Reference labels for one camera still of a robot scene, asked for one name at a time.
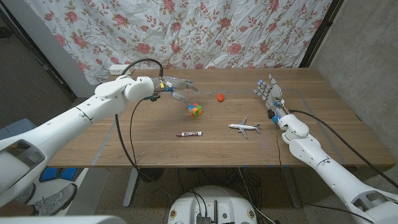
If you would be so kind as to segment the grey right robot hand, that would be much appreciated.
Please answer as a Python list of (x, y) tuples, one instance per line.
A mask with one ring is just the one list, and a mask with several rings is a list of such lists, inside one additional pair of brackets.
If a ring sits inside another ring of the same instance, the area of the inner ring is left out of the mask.
[(268, 118), (277, 123), (283, 116), (288, 115), (289, 111), (285, 107), (282, 90), (271, 74), (269, 80), (270, 83), (259, 80), (254, 93), (265, 102)]

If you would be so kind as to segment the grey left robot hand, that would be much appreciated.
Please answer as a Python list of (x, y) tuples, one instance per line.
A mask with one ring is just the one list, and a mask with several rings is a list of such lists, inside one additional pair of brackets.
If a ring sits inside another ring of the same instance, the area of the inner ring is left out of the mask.
[(165, 91), (170, 92), (173, 99), (187, 103), (186, 97), (177, 92), (177, 90), (191, 89), (193, 91), (198, 91), (198, 88), (194, 86), (193, 82), (186, 79), (164, 76), (153, 78), (152, 82), (154, 84), (154, 93), (150, 99), (151, 101), (156, 101), (160, 98), (160, 93)]

